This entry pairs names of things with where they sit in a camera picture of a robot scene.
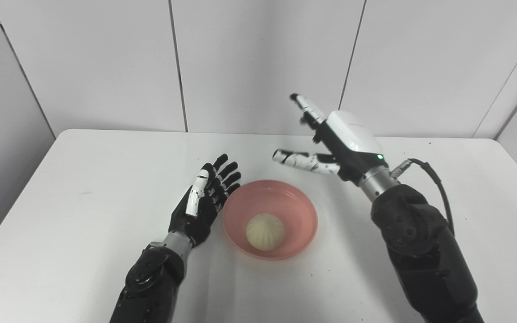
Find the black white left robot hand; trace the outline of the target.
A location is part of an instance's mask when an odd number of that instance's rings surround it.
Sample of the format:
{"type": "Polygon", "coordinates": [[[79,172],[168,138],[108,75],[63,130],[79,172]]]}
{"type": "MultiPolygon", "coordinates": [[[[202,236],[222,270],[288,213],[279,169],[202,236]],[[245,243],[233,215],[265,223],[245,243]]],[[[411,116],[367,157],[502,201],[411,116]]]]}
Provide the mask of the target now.
{"type": "Polygon", "coordinates": [[[240,179],[238,163],[229,162],[226,153],[204,164],[172,212],[168,231],[180,232],[192,247],[201,245],[227,199],[240,188],[240,179]]]}

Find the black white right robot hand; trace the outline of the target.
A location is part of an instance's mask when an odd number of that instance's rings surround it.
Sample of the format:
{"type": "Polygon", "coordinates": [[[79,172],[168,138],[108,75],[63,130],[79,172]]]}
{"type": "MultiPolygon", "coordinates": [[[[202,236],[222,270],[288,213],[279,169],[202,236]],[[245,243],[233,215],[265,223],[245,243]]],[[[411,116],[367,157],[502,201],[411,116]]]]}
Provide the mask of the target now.
{"type": "Polygon", "coordinates": [[[368,171],[388,167],[381,145],[353,113],[337,110],[325,116],[305,96],[293,93],[290,100],[302,112],[300,123],[314,131],[314,143],[322,143],[329,152],[310,154],[278,149],[273,153],[273,161],[312,173],[338,175],[342,181],[355,185],[368,171]]]}

